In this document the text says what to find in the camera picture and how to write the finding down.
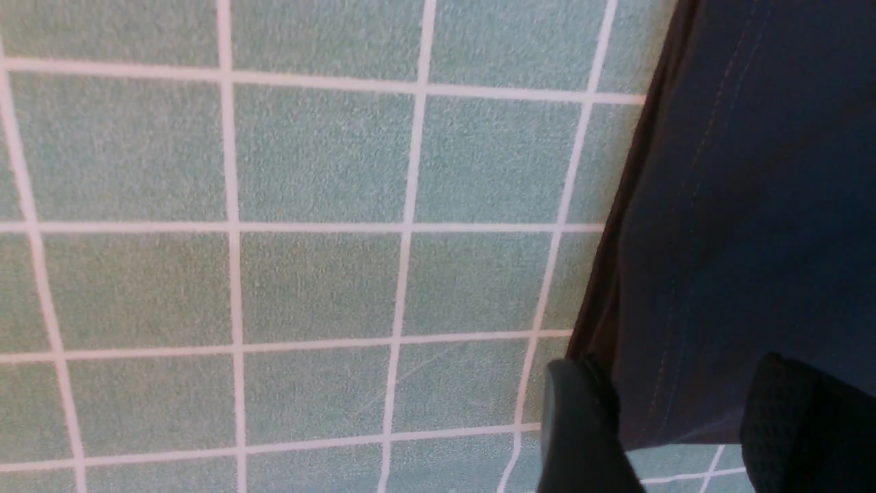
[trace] white grout line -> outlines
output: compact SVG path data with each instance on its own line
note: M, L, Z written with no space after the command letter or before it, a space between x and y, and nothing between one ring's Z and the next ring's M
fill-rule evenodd
M512 99L518 101L548 101L556 103L645 104L641 94L597 93L572 90L494 88L451 84L429 84L430 96L478 97L482 99Z
M228 76L222 68L174 67L168 65L138 65L131 63L107 63L99 61L51 60L34 58L9 58L6 67L12 72L33 72L58 75L91 75L98 77L123 77L183 82L222 82ZM429 96L480 97L486 99L517 99L527 101L553 101L558 103L602 103L642 105L641 94L598 93L596 91L569 91L551 89L494 88L426 82L378 81L349 77L326 77L319 75L273 74L234 70L231 81L239 84L286 86L310 89L337 89L393 94L425 94Z
M399 355L402 344L402 326L405 323L405 298L407 294L407 270L411 260L411 236L413 232L414 213L417 204L417 185L420 179L420 148L423 141L423 121L426 119L426 94L429 82L429 65L432 60L432 38L435 25L436 0L423 2L423 19L420 32L420 58L417 60L417 83L413 100L413 122L411 127L411 147L408 155L407 186L405 190L405 212L403 223L405 230L401 233L399 249L399 279L395 293L395 315L392 319L392 343L389 352L389 364L386 370L386 401L384 404L383 421L383 454L380 463L380 480L378 493L386 492L389 481L392 444L388 439L392 435L392 414L395 411L395 385L399 372Z
M10 72L35 72L57 75L92 75L166 81L219 82L216 68L174 67L169 65L138 65L134 63L103 63L99 61L54 60L37 58L6 59Z
M724 446L723 445L717 446L717 451L715 451L715 456L712 457L712 462L709 465L709 475L707 475L705 477L705 479L703 479L703 486L700 488L700 493L706 493L706 490L709 488L709 481L711 481L711 475L715 472L715 469L717 469L717 464L721 460L721 454L723 454L723 453L724 453Z
M568 337L570 330L538 331L539 338ZM432 335L410 335L398 339L400 345L433 344L440 342L465 342L472 340L506 340L529 339L531 331L519 332L468 332ZM303 340L299 342L271 342L264 344L243 344L240 351L244 354L279 353L285 351L308 351L319 349L339 349L345 347L390 346L395 339L392 337L373 339L325 339ZM237 346L191 346L191 347L135 347L131 349L86 349L72 350L64 353L67 361L119 360L123 358L166 358L179 356L207 356L216 354L234 354ZM24 364L55 361L53 353L17 353L0 354L0 364Z
M246 493L246 409L244 399L244 307L240 275L240 210L237 200L237 143L234 126L234 79L231 47L231 0L216 0L219 90L222 95L222 135L225 162L225 203L228 215L228 270L234 372L235 455L237 493Z
M27 232L24 222L2 223L0 233ZM153 232L229 232L228 222L168 223L68 223L45 222L37 225L42 233L153 233ZM539 223L246 223L238 222L239 232L602 232L601 223L558 225Z
M562 238L562 227L566 224L569 217L569 206L572 202L572 194L575 191L575 178L578 170L578 162L581 160L581 151L584 145L584 137L587 134L587 126L590 123L590 115L593 112L594 98L599 87L599 77L602 74L603 65L605 63L605 54L608 51L609 38L611 36L611 25L614 22L614 14L618 8L618 0L608 0L605 5L605 13L603 22L599 28L597 38L596 54L593 57L593 66L590 69L590 79L587 81L587 95L584 99L581 109L581 118L578 121L578 127L575 133L575 140L572 145L572 155L569 158L569 168L566 172L566 181L563 184L562 198L560 200L560 209L557 212L557 230L554 231L550 242L550 251L547 255L547 266L545 267L544 280L541 283L541 293L539 301L536 305L535 317L533 319L533 335L529 338L529 344L526 346L526 356L523 360L523 368L520 371L520 382L517 389L517 403L514 409L514 423L523 422L523 407L526 403L526 386L529 383L529 375L532 373L533 360L535 359L535 350L538 346L537 332L541 329L541 323L544 319L545 309L548 306L548 296L550 295L551 283L554 280L554 270L556 267L556 257L560 251L560 240ZM520 432L514 433L514 449L512 450L511 459L502 473L502 478L496 488L497 493L505 493L505 486L508 484L508 479L517 464L517 459L520 457L520 450L523 447L523 440Z
M712 471L710 473L693 473L686 475L672 475L668 477L653 477L641 480L642 484L663 484L666 482L683 481L688 479L703 479L706 477L715 477L720 475L738 475L743 474L745 468L722 469L720 471Z
M21 201L21 213L25 218L25 230L31 242L33 273L39 295L39 305L46 322L46 335L49 347L52 349L52 361L58 376L60 400L67 422L67 432L70 438L70 448L73 453L75 467L76 493L87 493L85 483L85 465L82 462L85 453L82 448L82 437L79 420L76 417L76 407L73 400L73 390L70 386L70 373L67 360L64 359L64 344L60 336L58 319L52 301L52 291L49 288L49 276L46 270L46 255L43 249L43 239L37 227L37 207L33 199L31 178L27 173L25 149L18 131L18 121L15 116L15 104L12 100L12 88L9 82L9 72L5 66L3 42L0 41L0 112L2 112L3 127L6 133L6 146L9 148L10 165L15 175L18 188L18 198Z
M451 430L434 430L428 432L403 432L389 435L367 435L358 437L345 437L339 439L315 439L289 443L275 443L267 445L250 445L244 448L244 453L267 454L271 452L289 452L293 450L313 450L317 448L350 447L356 445L384 444L387 442L412 441L421 439L446 439L456 437L471 437L477 435L493 435L514 432L538 431L539 423L526 423L523 425L500 425L481 426L478 428L456 428ZM100 457L88 457L84 465L115 466L119 464L142 464L146 462L184 461L190 459L206 459L211 457L230 457L239 453L239 447L211 448L206 450L182 450L174 452L159 452L154 454L129 454L107 455ZM75 467L75 461L39 461L0 464L0 473L40 471L48 469L60 469Z
M266 72L235 71L235 83L267 86L287 86L310 89L336 89L391 94L415 94L416 82L379 81L351 77L326 77L322 75L271 74Z

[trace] green tile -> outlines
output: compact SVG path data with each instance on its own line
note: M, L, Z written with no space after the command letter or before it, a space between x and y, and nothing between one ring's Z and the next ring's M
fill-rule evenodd
M493 493L511 459L511 434L392 444L387 493Z
M547 296L543 330L575 328L578 312L587 291L593 257L599 246L599 233L573 232L562 235L556 257L554 277Z
M225 218L219 88L13 74L43 220Z
M703 487L702 479L678 480L672 482L659 482L646 484L646 493L699 493Z
M230 356L71 361L86 455L232 447Z
M18 191L15 188L15 175L9 163L9 150L6 147L6 133L0 129L0 221L20 220Z
M578 104L429 98L416 218L553 223Z
M541 443L539 432L521 433L522 448L514 470L505 486L507 493L536 491L541 479Z
M748 475L740 473L713 476L705 493L755 493L755 491Z
M510 425L525 339L405 345L395 387L395 432Z
M0 365L0 463L68 459L54 365Z
M651 83L676 0L619 0L599 90L644 94Z
M0 10L7 56L217 62L215 2L210 0L2 0Z
M0 353L48 348L31 244L24 234L0 234Z
M242 219L401 220L410 96L242 86L235 104Z
M641 107L633 105L593 107L568 222L601 223L608 218L640 113Z
M237 69L416 79L422 0L232 2Z
M236 493L233 457L89 468L88 493Z
M231 343L223 234L46 235L67 349Z
M247 443L380 434L388 365L388 347L247 354Z
M668 477L708 471L716 450L714 445L667 445L627 456L640 478Z
M415 234L405 334L532 329L549 248L546 233Z
M529 372L529 383L526 385L526 401L523 405L523 421L525 423L541 422L548 363L564 357L568 346L568 337L539 339L539 344L535 348L533 368Z
M436 82L585 89L605 0L442 0L435 13Z
M245 234L247 342L389 337L399 235Z
M0 474L0 491L26 493L76 493L72 469Z
M380 481L379 444L295 450L247 457L249 493L374 491Z
M744 468L745 462L742 460L742 447L739 445L728 445L724 447L724 452L717 462L717 470Z

